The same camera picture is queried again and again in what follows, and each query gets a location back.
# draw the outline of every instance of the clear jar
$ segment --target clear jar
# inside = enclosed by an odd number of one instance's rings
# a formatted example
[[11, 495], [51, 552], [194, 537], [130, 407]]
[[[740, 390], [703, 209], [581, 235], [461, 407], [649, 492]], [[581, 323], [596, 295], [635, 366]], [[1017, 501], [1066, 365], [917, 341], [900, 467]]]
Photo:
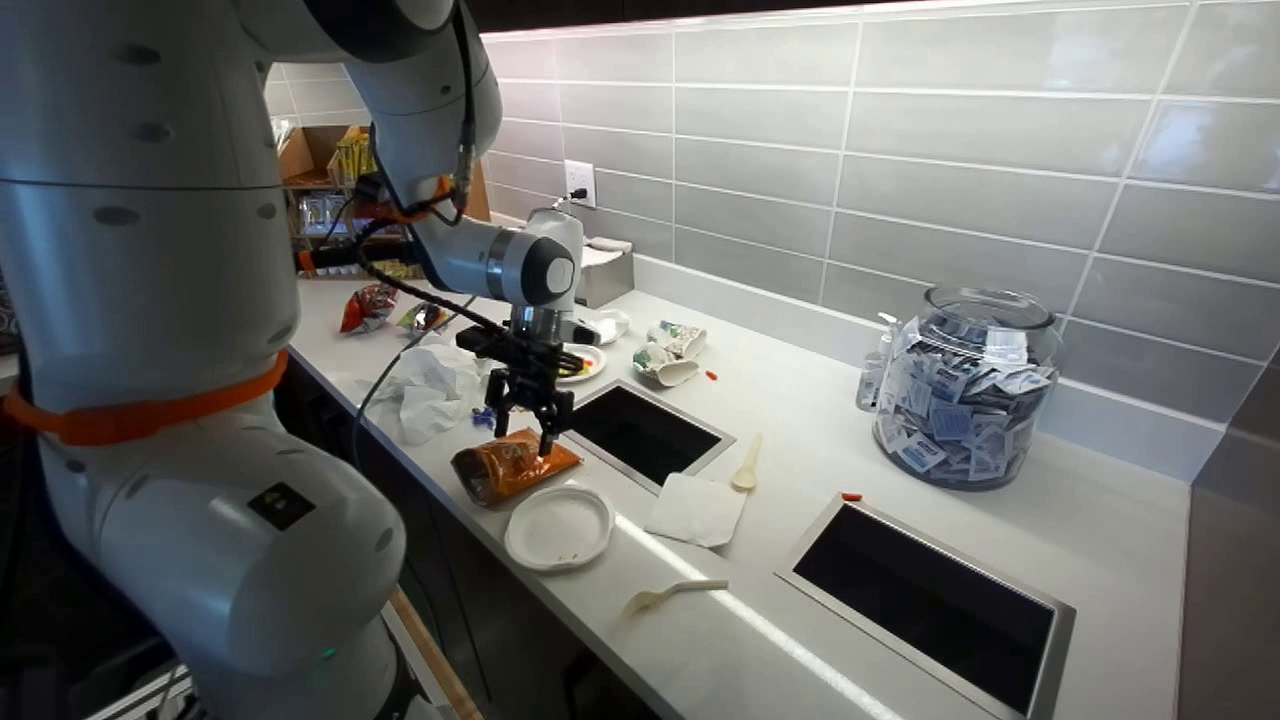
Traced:
[[929, 312], [889, 337], [874, 442], [929, 484], [999, 487], [1056, 379], [1056, 315], [991, 288], [929, 288], [925, 300]]

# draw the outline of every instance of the backsplash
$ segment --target backsplash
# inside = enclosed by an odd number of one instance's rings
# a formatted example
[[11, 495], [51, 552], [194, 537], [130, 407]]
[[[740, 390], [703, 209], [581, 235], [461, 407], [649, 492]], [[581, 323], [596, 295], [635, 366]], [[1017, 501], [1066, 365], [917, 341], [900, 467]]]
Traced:
[[1227, 420], [1280, 345], [1280, 4], [846, 8], [488, 36], [500, 211], [864, 315], [1034, 292], [1065, 370]]

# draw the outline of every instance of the jar lid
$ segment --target jar lid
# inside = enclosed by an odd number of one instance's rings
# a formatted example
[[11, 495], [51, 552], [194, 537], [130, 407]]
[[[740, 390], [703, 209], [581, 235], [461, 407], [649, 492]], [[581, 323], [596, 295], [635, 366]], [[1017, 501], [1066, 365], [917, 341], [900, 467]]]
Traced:
[[925, 300], [943, 312], [978, 315], [1008, 328], [1047, 328], [1056, 315], [1034, 295], [1004, 288], [929, 288]]

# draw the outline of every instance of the orange ring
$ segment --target orange ring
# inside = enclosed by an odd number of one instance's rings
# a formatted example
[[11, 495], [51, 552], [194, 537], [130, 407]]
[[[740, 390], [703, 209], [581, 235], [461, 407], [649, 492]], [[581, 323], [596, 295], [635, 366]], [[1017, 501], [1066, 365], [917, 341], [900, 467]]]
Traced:
[[49, 431], [64, 442], [130, 442], [157, 434], [172, 424], [190, 424], [234, 405], [248, 405], [279, 383], [289, 357], [279, 353], [276, 365], [250, 379], [224, 383], [182, 400], [157, 400], [157, 405], [110, 405], [110, 407], [76, 407], [76, 412], [45, 412], [29, 405], [19, 390], [3, 394], [3, 412], [31, 428]]

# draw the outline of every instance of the white plate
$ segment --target white plate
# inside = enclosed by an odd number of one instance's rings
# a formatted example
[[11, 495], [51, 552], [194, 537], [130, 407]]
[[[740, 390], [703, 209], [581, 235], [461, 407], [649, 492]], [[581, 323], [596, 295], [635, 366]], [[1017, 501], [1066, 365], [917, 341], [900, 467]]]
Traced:
[[584, 370], [575, 370], [575, 377], [559, 377], [559, 383], [584, 383], [584, 379], [596, 379], [596, 377], [606, 366], [606, 353], [599, 353], [599, 346], [587, 346], [587, 345], [563, 345], [563, 353], [571, 353], [571, 357], [587, 360], [587, 366], [584, 366]]
[[611, 506], [584, 484], [553, 484], [533, 492], [504, 530], [504, 546], [521, 566], [563, 570], [593, 562], [611, 537]]

